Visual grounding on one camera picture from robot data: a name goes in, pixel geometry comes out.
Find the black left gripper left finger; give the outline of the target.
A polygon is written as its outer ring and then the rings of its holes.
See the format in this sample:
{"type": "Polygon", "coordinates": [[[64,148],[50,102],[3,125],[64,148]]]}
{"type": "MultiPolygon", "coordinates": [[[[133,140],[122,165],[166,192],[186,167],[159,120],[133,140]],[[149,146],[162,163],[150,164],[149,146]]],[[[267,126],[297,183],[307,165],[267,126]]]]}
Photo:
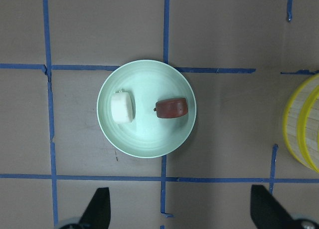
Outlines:
{"type": "Polygon", "coordinates": [[[109,188],[98,188],[79,220],[83,229],[108,229],[111,220],[109,188]]]}

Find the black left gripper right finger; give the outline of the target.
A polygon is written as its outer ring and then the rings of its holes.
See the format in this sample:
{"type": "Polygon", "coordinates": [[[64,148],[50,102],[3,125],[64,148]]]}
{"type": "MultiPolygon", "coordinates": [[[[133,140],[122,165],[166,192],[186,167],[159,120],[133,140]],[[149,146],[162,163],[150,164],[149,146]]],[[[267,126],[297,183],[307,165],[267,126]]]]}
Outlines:
{"type": "Polygon", "coordinates": [[[252,185],[250,216],[258,229],[298,229],[294,220],[283,206],[263,185],[252,185]]]}

